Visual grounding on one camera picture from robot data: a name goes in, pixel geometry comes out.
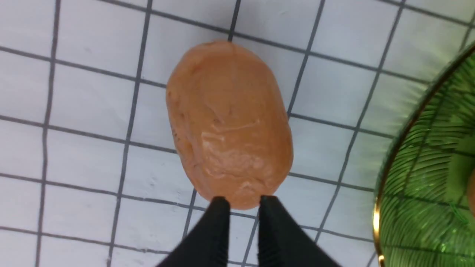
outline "grout line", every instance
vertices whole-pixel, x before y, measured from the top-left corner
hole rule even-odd
[[[373,66],[369,66],[369,65],[362,64],[362,63],[346,60],[346,59],[339,58],[339,57],[324,55],[322,53],[317,53],[317,52],[310,51],[309,55],[313,56],[313,57],[318,57],[318,58],[321,58],[321,59],[326,59],[326,60],[329,60],[329,61],[342,63],[342,64],[349,65],[349,66],[352,66],[352,67],[358,67],[358,68],[370,70],[370,71],[377,71],[378,70],[378,68],[373,67]]]
[[[297,80],[295,81],[294,91],[292,92],[292,98],[290,99],[289,108],[287,109],[287,116],[290,117],[292,113],[292,108],[294,107],[295,98],[297,97],[298,89],[300,82],[302,81],[302,76],[304,75],[305,66],[307,65],[308,56],[310,55],[310,50],[314,44],[315,34],[317,33],[318,24],[320,23],[320,17],[322,16],[323,7],[325,6],[325,0],[321,0],[318,5],[317,15],[315,17],[315,22],[313,23],[312,32],[310,33],[310,39],[307,44],[307,49],[305,50],[305,56],[300,65],[300,70],[298,72]]]
[[[154,254],[165,254],[165,255],[168,255],[171,253],[170,251],[165,251],[165,250],[155,250],[155,249],[148,249],[148,248],[133,248],[133,247],[117,245],[117,244],[114,244],[114,247],[122,248],[126,250],[138,251],[142,253],[154,253]]]
[[[60,238],[60,239],[67,239],[67,240],[79,241],[79,242],[84,242],[84,243],[91,243],[91,244],[109,246],[109,243],[103,242],[103,241],[90,240],[90,239],[85,239],[85,238],[69,237],[69,236],[56,235],[56,234],[50,234],[50,233],[41,233],[38,236],[45,236],[45,237],[51,237],[51,238]]]
[[[82,69],[82,70],[87,70],[87,71],[91,71],[91,72],[95,72],[95,73],[99,73],[99,74],[104,74],[104,75],[108,75],[108,76],[112,76],[112,77],[116,77],[116,78],[125,79],[125,80],[128,80],[128,81],[135,81],[136,80],[134,77],[129,76],[129,75],[120,74],[120,73],[116,73],[116,72],[113,72],[113,71],[108,71],[108,70],[99,69],[99,68],[95,68],[95,67],[89,67],[89,66],[85,66],[85,65],[81,65],[81,64],[77,64],[77,63],[73,63],[73,62],[64,61],[64,60],[61,60],[61,59],[56,59],[55,62],[57,64],[60,64],[60,65],[66,66],[66,67],[73,67],[73,68],[78,68],[78,69]]]
[[[376,251],[371,255],[370,260],[368,261],[368,264],[366,267],[371,267],[371,263],[373,263],[374,258],[376,258]]]
[[[159,83],[159,82],[149,81],[149,80],[145,80],[145,79],[140,79],[140,82],[143,83],[143,84],[146,84],[146,85],[161,87],[161,88],[164,88],[164,89],[167,88],[166,84],[162,84],[162,83]]]
[[[425,9],[422,9],[422,8],[418,8],[418,7],[406,4],[405,2],[397,2],[397,1],[394,1],[394,0],[376,0],[376,1],[387,3],[387,4],[390,4],[390,5],[394,5],[394,6],[399,6],[399,7],[402,7],[403,9],[407,9],[407,10],[414,11],[414,12],[424,14],[424,15],[428,15],[428,16],[431,16],[431,17],[434,17],[434,18],[437,18],[437,19],[441,19],[441,20],[453,22],[455,24],[459,24],[459,25],[462,25],[462,26],[468,26],[468,27],[473,28],[473,25],[470,22],[466,22],[466,21],[463,21],[463,20],[460,20],[460,19],[455,19],[453,17],[438,14],[438,13],[435,13],[435,12],[432,12],[432,11],[429,11],[429,10],[425,10]]]
[[[396,14],[396,17],[394,19],[394,23],[392,25],[392,28],[391,28],[391,32],[389,34],[389,37],[388,37],[388,41],[386,42],[386,45],[384,47],[384,51],[383,51],[383,54],[381,56],[381,61],[379,63],[379,66],[378,66],[378,71],[376,72],[376,75],[374,77],[374,80],[373,80],[373,83],[371,85],[371,89],[370,89],[370,92],[368,93],[368,97],[366,99],[366,102],[364,104],[364,107],[363,107],[363,110],[361,112],[361,115],[358,119],[358,123],[356,124],[356,129],[353,133],[353,136],[351,137],[351,141],[350,141],[350,144],[348,145],[348,150],[346,151],[346,154],[345,154],[345,160],[343,162],[343,166],[342,166],[342,170],[340,172],[340,175],[338,177],[338,185],[336,186],[336,189],[335,189],[335,193],[333,194],[333,197],[332,197],[332,200],[330,201],[330,204],[328,205],[328,208],[325,212],[325,215],[323,217],[323,220],[320,224],[320,229],[324,229],[324,226],[325,226],[325,223],[326,223],[326,220],[328,219],[328,215],[330,214],[330,211],[332,210],[332,207],[333,207],[333,204],[335,203],[335,200],[336,200],[336,197],[338,196],[338,192],[340,191],[340,187],[341,187],[341,182],[343,180],[343,175],[345,173],[345,170],[346,170],[346,166],[348,165],[348,160],[350,158],[350,153],[351,153],[351,150],[353,148],[353,145],[355,143],[355,140],[356,140],[356,136],[358,135],[358,131],[360,129],[360,126],[361,126],[361,123],[363,121],[363,118],[366,114],[366,111],[368,110],[368,106],[370,104],[370,101],[371,101],[371,98],[373,96],[373,93],[374,93],[374,90],[376,88],[376,84],[378,83],[378,79],[379,79],[379,76],[380,76],[380,72],[382,70],[382,67],[384,65],[384,61],[386,60],[386,55],[388,54],[388,51],[389,51],[389,47],[391,45],[391,42],[392,42],[392,38],[394,37],[394,33],[396,32],[396,28],[398,26],[398,23],[399,23],[399,19],[401,18],[401,14],[402,14],[402,5],[399,7],[398,9],[398,12]],[[317,232],[317,236],[315,237],[315,243],[318,242],[318,238],[320,238],[320,235],[321,235],[322,231],[318,231]]]
[[[129,153],[130,138],[132,136],[133,123],[135,119],[135,110],[137,108],[137,100],[138,100],[139,88],[140,88],[140,78],[142,77],[143,58],[145,55],[145,46],[147,44],[147,36],[148,36],[148,29],[149,29],[149,24],[150,24],[150,16],[151,16],[150,13],[152,10],[152,2],[153,0],[147,1],[147,10],[146,10],[145,19],[143,22],[142,42],[140,45],[139,62],[137,64],[137,74],[135,76],[136,81],[135,81],[135,87],[133,89],[133,98],[132,98],[132,107],[130,111],[129,126],[127,129],[127,135],[125,138],[125,144],[124,144],[124,150],[123,150],[124,155],[123,155],[123,161],[122,161],[122,170],[121,170],[121,176],[120,176],[119,189],[117,191],[117,204],[115,206],[114,221],[112,224],[111,245],[109,247],[109,257],[107,261],[107,267],[111,267],[111,263],[112,263],[115,234],[117,232],[117,223],[119,220],[122,191],[124,189],[123,187],[124,187],[124,181],[125,181],[125,173],[127,169],[127,157]]]
[[[302,120],[306,120],[306,121],[310,121],[310,122],[326,124],[326,125],[329,125],[329,126],[334,126],[334,127],[338,127],[338,128],[342,128],[342,129],[347,129],[347,130],[354,130],[355,129],[355,127],[353,127],[353,126],[334,123],[334,122],[331,122],[331,121],[317,119],[317,118],[313,118],[313,117],[309,117],[309,116],[305,116],[305,115],[300,115],[300,114],[295,114],[295,113],[289,113],[288,115],[289,115],[290,118],[296,118],[296,119],[302,119]]]
[[[37,122],[17,119],[17,118],[13,118],[13,117],[3,116],[3,115],[0,115],[0,120],[7,121],[7,122],[13,122],[13,123],[19,123],[19,124],[30,125],[30,126],[35,126],[35,127],[41,127],[41,128],[43,128],[43,126],[44,126],[44,123],[37,123]]]
[[[320,229],[319,233],[326,233],[326,234],[338,236],[338,237],[341,237],[341,238],[353,239],[353,240],[358,240],[358,241],[365,241],[365,242],[369,242],[369,243],[371,243],[371,244],[374,243],[374,240],[369,239],[369,238],[354,237],[354,236],[345,235],[345,234],[340,234],[340,233],[337,233],[337,232],[334,232],[334,231],[325,230],[325,229]]]
[[[58,132],[68,133],[68,134],[75,134],[75,135],[81,135],[81,136],[85,136],[85,137],[91,137],[91,138],[100,139],[100,140],[109,141],[109,142],[114,142],[114,143],[121,143],[121,144],[125,143],[124,139],[109,137],[109,136],[95,134],[95,133],[88,133],[88,132],[78,131],[78,130],[64,128],[64,127],[55,126],[55,125],[48,125],[48,129],[58,131]]]
[[[7,48],[7,47],[0,46],[0,51],[10,53],[10,54],[14,54],[14,55],[17,55],[17,56],[29,57],[29,58],[33,58],[33,59],[38,59],[38,60],[51,62],[51,58],[49,58],[49,57],[40,56],[40,55],[28,53],[28,52],[23,52],[23,51],[20,51],[20,50],[11,49],[11,48]]]
[[[38,232],[35,232],[35,231],[24,230],[24,229],[13,228],[13,227],[7,227],[7,226],[0,226],[0,230],[10,231],[10,232],[17,232],[17,233],[24,233],[24,234],[30,234],[30,235],[37,235],[38,234]]]
[[[240,37],[240,38],[243,38],[243,39],[246,39],[246,40],[254,41],[254,42],[257,42],[257,43],[260,43],[260,44],[269,45],[269,46],[272,46],[272,47],[281,48],[281,49],[292,51],[292,52],[297,52],[297,53],[300,53],[300,54],[305,53],[305,49],[296,48],[296,47],[293,47],[293,46],[290,46],[290,45],[280,44],[280,43],[277,43],[277,42],[274,42],[274,41],[265,40],[265,39],[262,39],[262,38],[259,38],[259,37],[254,37],[254,36],[251,36],[251,35],[247,35],[245,33],[234,32],[234,36]]]
[[[273,47],[277,47],[277,48],[297,52],[297,53],[300,53],[300,54],[305,53],[305,50],[300,49],[300,48],[295,48],[295,47],[292,47],[292,46],[279,44],[279,43],[276,43],[276,42],[273,42],[273,41],[264,40],[264,39],[261,39],[261,38],[256,38],[256,37],[246,35],[246,34],[242,34],[242,33],[238,33],[238,32],[234,32],[234,36],[241,37],[241,38],[251,40],[251,41],[255,41],[255,42],[258,42],[258,43],[261,43],[261,44],[266,44],[266,45],[270,45],[270,46],[273,46]],[[44,61],[48,61],[48,62],[52,61],[48,57],[35,55],[35,54],[31,54],[31,53],[27,53],[27,52],[23,52],[23,51],[19,51],[19,50],[14,50],[14,49],[2,47],[2,46],[0,46],[0,51],[4,51],[4,52],[7,52],[7,53],[11,53],[11,54],[15,54],[15,55],[23,56],[23,57],[29,57],[29,58],[33,58],[33,59],[44,60]],[[337,58],[337,57],[326,56],[326,55],[315,53],[315,52],[310,52],[309,55],[313,56],[313,57],[323,58],[323,59],[327,59],[327,60],[330,60],[330,61],[342,63],[342,64],[349,65],[349,66],[354,66],[354,67],[367,69],[367,70],[370,70],[370,71],[376,71],[377,70],[377,68],[375,68],[375,67],[366,66],[364,64],[348,61],[348,60]],[[81,65],[81,64],[77,64],[77,63],[73,63],[73,62],[67,62],[67,61],[59,60],[59,59],[53,60],[53,62],[55,62],[56,64],[59,64],[59,65],[79,68],[79,69],[82,69],[82,70],[87,70],[87,71],[91,71],[91,72],[95,72],[95,73],[100,73],[100,74],[103,74],[103,75],[113,76],[113,77],[122,78],[122,79],[130,80],[130,81],[137,81],[137,79],[132,77],[132,76],[128,76],[128,75],[124,75],[124,74],[120,74],[120,73],[116,73],[116,72],[112,72],[112,71],[108,71],[108,70],[98,69],[98,68],[94,68],[94,67],[89,67],[89,66],[85,66],[85,65]],[[381,73],[389,75],[389,76],[394,76],[394,77],[397,77],[397,78],[405,79],[405,80],[408,80],[408,81],[413,81],[413,82],[425,84],[425,85],[429,84],[429,81],[418,79],[418,78],[415,78],[415,77],[410,77],[410,76],[400,74],[400,73],[391,72],[391,71],[388,71],[388,70],[381,70]],[[155,87],[166,88],[166,84],[163,84],[163,83],[154,82],[154,81],[151,81],[151,80],[146,80],[146,79],[141,79],[141,78],[138,79],[138,80],[140,81],[140,83],[143,83],[143,84],[152,85],[152,86],[155,86]]]
[[[293,118],[297,118],[297,119],[302,119],[302,120],[306,120],[306,121],[315,122],[315,123],[326,124],[326,125],[329,125],[329,126],[334,126],[334,127],[338,127],[338,128],[342,128],[342,129],[347,129],[347,130],[352,130],[352,131],[356,130],[355,126],[334,123],[334,122],[331,122],[331,121],[317,119],[317,118],[313,118],[313,117],[309,117],[309,116],[305,116],[305,115],[291,113],[289,116],[293,117]],[[366,130],[366,129],[361,129],[361,128],[359,129],[359,132],[365,133],[365,134],[371,134],[371,135],[379,136],[379,137],[383,137],[383,138],[394,139],[393,135],[387,134],[387,133],[379,133],[379,132],[376,132],[376,131]]]
[[[292,108],[295,103],[295,98],[297,97],[298,88],[300,86],[300,82],[304,74],[305,66],[307,65],[307,60],[310,55],[310,50],[312,49],[312,45],[314,43],[313,41],[315,39],[315,34],[317,32],[318,24],[320,23],[320,18],[322,16],[324,6],[325,6],[325,0],[321,0],[318,5],[317,14],[315,16],[315,22],[313,23],[312,31],[310,33],[310,38],[308,40],[308,44],[305,50],[305,55],[302,60],[302,64],[300,65],[300,70],[297,76],[297,80],[295,81],[295,87],[294,87],[294,91],[292,92],[292,98],[290,100],[289,108],[287,109],[288,120],[290,120],[290,114],[292,113]],[[249,237],[249,242],[247,243],[247,248],[244,254],[243,264],[241,265],[241,267],[244,267],[244,264],[247,262],[247,257],[249,256],[249,250],[251,249],[252,240],[254,238],[254,235],[256,234],[256,228],[257,228],[258,222],[259,222],[259,218],[256,217],[256,220],[254,221],[254,225],[252,227],[251,235]]]
[[[472,18],[470,19],[470,25],[473,25],[474,22],[475,22],[475,11],[472,15]],[[463,50],[465,46],[467,45],[468,37],[470,36],[471,30],[472,30],[471,27],[467,27],[467,31],[465,32],[464,38],[462,39],[462,44],[460,45],[460,48],[459,48],[460,51]]]
[[[177,151],[175,149],[161,147],[161,146],[157,146],[157,145],[151,145],[151,144],[145,144],[145,143],[139,143],[139,142],[132,142],[132,141],[130,141],[130,145],[138,146],[138,147],[142,147],[142,148],[148,148],[148,149],[152,149],[152,150],[158,150],[158,151],[171,153],[171,154],[176,154],[177,153]]]
[[[419,79],[419,78],[416,78],[416,77],[407,76],[405,74],[393,72],[393,71],[390,71],[390,70],[382,69],[380,72],[381,72],[381,74],[385,74],[385,75],[388,75],[388,76],[400,78],[400,79],[407,80],[407,81],[410,81],[410,82],[419,83],[419,84],[426,85],[426,86],[431,83],[431,81],[427,81],[427,80],[424,80],[424,79]]]
[[[42,149],[43,149],[43,166],[41,172],[41,191],[40,191],[40,200],[39,200],[39,213],[38,213],[38,233],[43,231],[43,217],[44,217],[44,210],[45,210],[45,195],[46,195],[46,181],[47,171],[48,171],[48,125],[49,119],[51,116],[51,107],[53,104],[53,87],[55,82],[55,63],[54,60],[56,59],[56,50],[58,44],[58,32],[59,32],[59,14],[61,10],[61,0],[56,0],[55,3],[55,14],[53,20],[53,39],[51,43],[51,61],[49,64],[49,78],[48,78],[48,95],[47,95],[47,104],[46,104],[46,112],[45,112],[45,120],[43,123],[43,132],[41,136],[42,140]],[[36,243],[36,257],[35,257],[35,267],[39,267],[40,265],[40,255],[41,255],[41,235],[37,236],[37,243]]]
[[[234,29],[236,28],[236,22],[238,21],[239,8],[241,7],[241,0],[236,0],[234,6],[233,19],[231,21],[231,27],[229,28],[228,41],[231,42],[234,36]]]
[[[246,247],[246,251],[244,253],[244,258],[242,259],[241,267],[246,266],[247,257],[249,256],[249,251],[251,250],[252,240],[254,239],[254,235],[256,234],[256,230],[257,230],[257,225],[259,223],[259,216],[258,216],[259,212],[260,212],[260,208],[257,211],[257,217],[254,220],[254,224],[252,225],[251,235],[249,237],[249,241],[247,242],[247,247]]]
[[[379,137],[383,137],[383,138],[387,138],[387,139],[394,139],[396,138],[395,136],[391,135],[391,134],[387,134],[387,133],[379,133],[379,132],[376,132],[376,131],[372,131],[372,130],[366,130],[366,129],[359,129],[359,132],[360,133],[365,133],[365,134],[371,134],[371,135],[374,135],[374,136],[379,136]]]
[[[191,194],[190,207],[188,208],[188,215],[186,216],[185,228],[183,229],[182,239],[185,239],[185,237],[188,235],[188,228],[190,227],[191,213],[193,212],[195,199],[196,199],[196,189],[193,189],[193,193]]]

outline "tiled surface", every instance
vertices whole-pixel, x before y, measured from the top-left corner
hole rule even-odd
[[[372,191],[391,136],[475,40],[473,1],[400,3],[0,1],[0,265],[163,260],[208,205],[173,150],[164,87],[187,49],[228,39],[235,21],[233,41],[269,65],[292,107],[294,164],[276,195],[343,267],[376,267]],[[257,209],[233,212],[229,266],[254,265]]]
[[[156,266],[166,255],[114,248],[112,267],[147,267]]]
[[[49,63],[0,52],[0,114],[43,122],[48,98]]]
[[[178,155],[131,147],[123,193],[189,204],[193,186],[181,166]]]
[[[102,267],[109,247],[75,240],[43,237],[40,266]]]
[[[58,66],[54,85],[52,125],[125,139],[132,81]]]
[[[165,90],[151,85],[140,85],[131,140],[175,148],[165,105]]]
[[[374,245],[370,242],[343,238],[332,234],[323,233],[318,239],[317,245],[321,247],[331,258],[337,260],[342,266],[366,267],[374,253]]]
[[[35,231],[38,227],[40,185],[0,176],[0,226]]]
[[[114,209],[113,196],[47,185],[43,231],[107,242]]]
[[[59,131],[48,133],[48,181],[116,192],[124,145]]]
[[[397,11],[374,0],[328,1],[312,51],[376,67]]]
[[[4,266],[34,266],[35,235],[0,230],[0,259]]]

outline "grid line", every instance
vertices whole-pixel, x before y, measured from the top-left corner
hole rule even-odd
[[[317,32],[318,24],[320,23],[320,18],[322,17],[324,6],[325,6],[325,0],[320,0],[320,3],[318,5],[318,9],[317,9],[317,14],[315,16],[315,22],[313,23],[312,31],[310,32],[310,38],[308,40],[307,49],[305,50],[305,55],[304,55],[304,58],[302,60],[302,64],[300,65],[299,73],[298,73],[297,79],[295,81],[295,87],[294,87],[294,90],[292,92],[292,98],[290,100],[290,104],[289,104],[289,107],[287,109],[287,117],[288,117],[289,120],[290,120],[290,114],[292,113],[292,108],[293,108],[294,103],[295,103],[295,98],[297,97],[300,81],[302,80],[302,76],[304,74],[305,66],[307,65],[307,60],[308,60],[308,57],[309,57],[309,54],[310,54],[310,49],[312,48],[312,44],[314,43],[313,41],[315,39],[315,34]],[[250,235],[249,241],[247,243],[243,263],[247,262],[247,257],[249,255],[249,251],[251,249],[252,240],[254,239],[254,235],[256,234],[256,228],[257,228],[258,223],[259,223],[259,218],[257,217],[256,220],[254,221],[254,225],[252,227],[251,235]]]
[[[58,31],[59,31],[59,13],[61,9],[61,0],[56,0],[55,2],[55,14],[53,20],[53,39],[51,43],[51,59],[56,58],[56,49],[58,44]],[[53,86],[55,81],[55,63],[51,62],[49,64],[49,78],[48,78],[48,93],[47,93],[47,104],[45,112],[45,120],[43,123],[43,131],[41,136],[42,150],[43,150],[43,166],[41,170],[41,180],[46,181],[47,171],[48,171],[48,125],[49,119],[51,116],[51,105],[53,102]],[[39,200],[39,212],[38,212],[38,232],[43,231],[43,216],[45,210],[45,194],[46,194],[46,185],[41,184],[40,190],[40,200]],[[39,267],[41,256],[41,235],[37,236],[36,243],[36,258],[35,258],[35,267]]]
[[[111,245],[109,247],[109,257],[107,261],[107,267],[111,267],[112,263],[112,253],[114,250],[114,242],[115,242],[115,234],[117,231],[117,223],[119,220],[119,212],[120,212],[120,206],[121,206],[121,198],[122,198],[122,191],[124,187],[124,181],[125,181],[125,172],[127,169],[127,158],[128,158],[128,153],[129,153],[129,145],[130,145],[130,138],[132,136],[132,129],[133,129],[133,122],[135,119],[135,110],[137,108],[137,100],[139,96],[139,88],[140,88],[140,77],[142,77],[142,68],[143,68],[143,58],[145,55],[145,47],[147,44],[147,36],[148,36],[148,28],[150,24],[150,11],[152,10],[152,2],[153,0],[148,0],[147,1],[147,10],[145,13],[145,20],[143,23],[143,30],[142,30],[142,40],[141,40],[141,45],[140,45],[140,53],[139,53],[139,62],[137,66],[137,73],[136,73],[136,81],[135,81],[135,87],[133,89],[133,98],[132,98],[132,107],[130,111],[130,118],[129,118],[129,126],[127,129],[127,135],[125,138],[125,144],[124,144],[124,150],[123,150],[123,161],[122,161],[122,170],[121,170],[121,176],[120,176],[120,182],[119,182],[119,190],[117,191],[117,204],[115,207],[115,212],[114,212],[114,221],[112,224],[112,234],[111,234]]]
[[[305,67],[307,66],[308,56],[310,55],[310,50],[314,44],[315,34],[317,33],[318,24],[320,23],[320,18],[322,17],[323,7],[325,6],[325,0],[320,0],[320,4],[317,10],[317,16],[315,18],[315,23],[313,24],[312,32],[310,33],[310,40],[307,44],[307,49],[305,50],[305,56],[300,65],[300,69],[297,75],[297,80],[295,81],[294,91],[292,92],[292,98],[290,99],[289,108],[287,109],[287,116],[290,118],[292,113],[292,108],[294,107],[295,99],[297,98],[298,89],[300,87],[300,82],[302,81],[302,76],[304,75]]]
[[[20,120],[20,119],[11,118],[11,117],[2,116],[2,115],[0,115],[0,120],[16,122],[16,123],[26,124],[26,125],[36,126],[36,127],[41,127],[43,125],[41,123],[35,123],[35,122]],[[54,125],[49,125],[48,128],[50,130],[56,130],[56,131],[59,131],[59,132],[64,132],[64,133],[69,133],[69,134],[76,134],[76,135],[91,137],[91,138],[100,139],[100,140],[104,140],[104,141],[115,142],[115,143],[125,144],[125,142],[126,142],[126,140],[124,140],[124,139],[113,138],[113,137],[99,135],[99,134],[95,134],[95,133],[87,133],[87,132],[82,132],[82,131],[73,130],[73,129],[69,129],[69,128],[54,126]],[[177,151],[175,149],[160,147],[160,146],[156,146],[156,145],[150,145],[150,144],[133,142],[133,141],[130,141],[129,144],[132,145],[132,146],[147,148],[147,149],[166,152],[166,153],[172,153],[172,154],[177,153]],[[323,179],[323,178],[318,178],[318,177],[305,175],[305,174],[290,172],[288,175],[293,176],[293,177],[297,177],[297,178],[307,179],[307,180],[319,181],[319,182],[323,182],[323,183],[327,183],[327,184],[335,184],[335,185],[337,184],[336,181],[327,180],[327,179]],[[354,189],[358,189],[358,190],[362,190],[362,191],[374,191],[374,189],[372,189],[372,188],[361,187],[361,186],[351,185],[351,184],[347,184],[347,183],[342,183],[342,186],[343,187],[348,187],[348,188],[354,188]]]
[[[373,255],[371,255],[370,260],[368,261],[368,264],[366,265],[366,267],[371,267],[371,263],[373,263],[374,258],[376,258],[376,251],[373,253]]]
[[[96,0],[96,1],[101,1],[101,2],[105,2],[105,3],[109,3],[109,4],[129,8],[129,9],[133,9],[133,10],[138,10],[138,11],[142,11],[142,12],[146,11],[146,8],[144,8],[144,7],[129,4],[129,3],[120,2],[120,1],[117,1],[117,0]],[[182,17],[176,16],[176,15],[168,14],[168,13],[157,11],[157,10],[151,10],[151,14],[156,15],[156,16],[160,16],[160,17],[164,17],[164,18],[167,18],[167,19],[171,19],[171,20],[180,21],[180,22],[190,24],[190,25],[194,25],[194,26],[197,26],[197,27],[201,27],[201,28],[204,28],[204,29],[210,29],[210,30],[213,30],[213,31],[226,33],[226,34],[230,33],[230,30],[228,30],[228,29],[212,26],[212,25],[202,23],[202,22],[199,22],[199,21],[195,21],[195,20],[192,20],[192,19],[182,18]],[[277,47],[277,48],[282,48],[282,49],[289,50],[289,51],[298,52],[298,53],[301,53],[301,54],[306,53],[305,49],[296,48],[296,47],[285,45],[285,44],[280,44],[280,43],[273,42],[273,41],[270,41],[270,40],[265,40],[265,39],[262,39],[262,38],[257,38],[257,37],[250,36],[250,35],[247,35],[247,34],[244,34],[244,33],[234,32],[233,36],[245,38],[245,39],[252,40],[252,41],[255,41],[255,42],[258,42],[258,43],[267,44],[267,45],[270,45],[270,46],[274,46],[274,47]],[[34,55],[34,54],[31,54],[31,53],[28,53],[28,52],[17,51],[17,50],[11,49],[11,48],[0,47],[0,51],[2,51],[2,50],[3,51],[10,50],[11,52],[14,51],[16,53],[20,53],[19,55],[26,56],[26,57],[32,57],[32,58],[42,59],[42,60],[46,60],[46,61],[49,60],[48,58],[45,58],[43,56]],[[364,69],[371,70],[371,71],[377,71],[378,70],[376,67],[373,67],[373,66],[368,66],[368,65],[365,65],[365,64],[345,60],[345,59],[338,58],[338,57],[328,56],[328,55],[324,55],[324,54],[317,53],[317,52],[312,52],[311,51],[309,55],[314,56],[314,57],[327,59],[327,60],[330,60],[330,61],[339,62],[339,63],[342,63],[342,64],[354,66],[354,67],[364,68]],[[60,61],[58,63],[60,63],[60,64],[61,63],[75,64],[75,63],[70,63],[70,62],[65,62],[65,61]],[[419,82],[419,83],[423,83],[423,84],[428,84],[430,82],[430,81],[426,81],[426,80],[419,79],[419,78],[416,78],[416,77],[411,77],[411,76],[407,76],[407,75],[404,75],[404,74],[401,74],[401,73],[395,73],[395,72],[384,70],[384,69],[381,70],[380,72],[383,73],[383,74],[389,75],[389,76],[395,76],[395,77],[399,77],[399,78],[402,78],[402,79],[406,79],[406,80],[414,81],[414,82]],[[166,86],[165,84],[155,83],[155,82],[152,82],[152,81],[149,81],[149,80],[143,80],[142,82],[143,83],[149,83],[149,84],[152,84],[152,85],[156,85],[156,86],[159,86],[159,87],[165,87]]]
[[[437,19],[450,21],[450,22],[453,22],[453,23],[461,25],[461,26],[467,26],[469,28],[474,27],[474,25],[472,25],[473,22],[466,22],[466,21],[463,21],[461,19],[456,19],[456,18],[453,18],[453,17],[450,17],[450,16],[446,16],[446,15],[442,15],[442,14],[433,12],[433,11],[418,8],[418,7],[409,5],[409,4],[407,4],[406,2],[403,2],[403,1],[401,1],[401,2],[398,2],[398,1],[395,1],[395,0],[376,0],[376,1],[387,3],[387,4],[390,4],[390,5],[394,5],[394,6],[398,6],[398,7],[402,7],[403,9],[407,9],[407,10],[414,11],[414,12],[417,12],[417,13],[420,13],[420,14],[428,15],[430,17],[434,17],[434,18],[437,18]]]
[[[238,21],[239,8],[241,7],[241,0],[236,0],[234,6],[233,19],[231,21],[231,28],[229,28],[228,41],[231,42],[234,36],[234,30],[236,29],[236,23]]]
[[[193,212],[193,206],[195,206],[195,199],[196,199],[196,189],[193,188],[193,193],[191,193],[190,207],[188,208],[188,214],[186,216],[185,228],[183,229],[182,239],[185,239],[185,237],[188,235],[188,228],[190,228],[191,214]]]
[[[335,200],[338,196],[338,192],[340,191],[340,187],[341,187],[341,182],[343,180],[343,175],[345,173],[345,170],[346,170],[346,166],[348,164],[348,160],[350,158],[350,153],[351,153],[351,150],[353,148],[353,145],[355,143],[355,140],[356,140],[356,136],[358,135],[358,132],[359,132],[359,129],[360,129],[360,126],[361,126],[361,123],[363,121],[363,118],[366,114],[366,111],[368,110],[368,106],[370,105],[370,101],[371,101],[371,98],[373,96],[373,93],[374,93],[374,90],[376,89],[376,84],[378,83],[378,79],[379,79],[379,76],[380,76],[380,73],[381,73],[381,70],[383,68],[383,65],[384,65],[384,61],[386,60],[386,56],[388,54],[388,51],[389,51],[389,47],[391,45],[391,42],[392,42],[392,38],[394,37],[394,33],[396,32],[396,28],[398,27],[398,23],[399,23],[399,19],[401,18],[401,14],[402,14],[402,5],[399,6],[399,9],[398,9],[398,12],[396,14],[396,17],[394,19],[394,23],[392,25],[392,28],[391,28],[391,31],[389,32],[389,37],[388,37],[388,41],[386,42],[386,45],[384,47],[384,50],[383,50],[383,54],[381,56],[381,61],[378,65],[378,71],[376,72],[376,75],[374,77],[374,80],[373,80],[373,83],[371,85],[371,89],[370,89],[370,92],[368,93],[368,97],[366,99],[366,102],[364,104],[364,107],[363,107],[363,110],[360,114],[360,117],[358,119],[358,122],[356,124],[356,129],[353,133],[353,136],[351,137],[351,140],[350,140],[350,144],[348,145],[348,150],[346,151],[346,155],[345,155],[345,160],[343,162],[343,166],[342,166],[342,170],[340,172],[340,175],[338,177],[338,185],[336,186],[336,189],[335,189],[335,193],[333,194],[333,197],[332,197],[332,200],[330,201],[330,204],[328,205],[328,208],[325,212],[325,215],[323,217],[323,220],[320,224],[320,229],[323,229],[324,226],[325,226],[325,223],[326,223],[326,220],[328,219],[328,216],[330,214],[330,211],[332,210],[332,207],[333,207],[333,204],[335,203]],[[315,243],[318,242],[318,239],[320,238],[320,235],[321,235],[322,231],[318,231],[317,232],[317,236],[315,237]]]
[[[244,267],[247,263],[247,257],[249,257],[249,251],[251,250],[252,240],[254,239],[254,235],[256,234],[258,224],[259,224],[259,217],[256,216],[256,219],[254,220],[254,224],[252,225],[249,241],[247,242],[246,251],[244,252],[244,257],[242,259],[241,267]]]
[[[236,28],[236,22],[238,21],[238,14],[239,14],[239,7],[240,6],[241,6],[241,0],[236,0],[236,4],[234,6],[233,18],[231,20],[231,26],[229,28],[229,34],[228,34],[228,41],[229,42],[232,42],[232,40],[233,40],[234,29]],[[193,193],[191,194],[190,208],[188,209],[188,214],[187,214],[186,221],[185,221],[185,227],[183,229],[182,239],[185,239],[185,237],[188,234],[188,228],[190,227],[191,214],[193,212],[193,206],[195,205],[196,193],[197,193],[196,189],[193,188]]]

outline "soap bar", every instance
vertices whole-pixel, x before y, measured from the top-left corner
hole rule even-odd
[[[168,81],[166,103],[183,168],[205,199],[251,209],[286,178],[294,158],[287,113],[254,53],[225,41],[191,48]]]

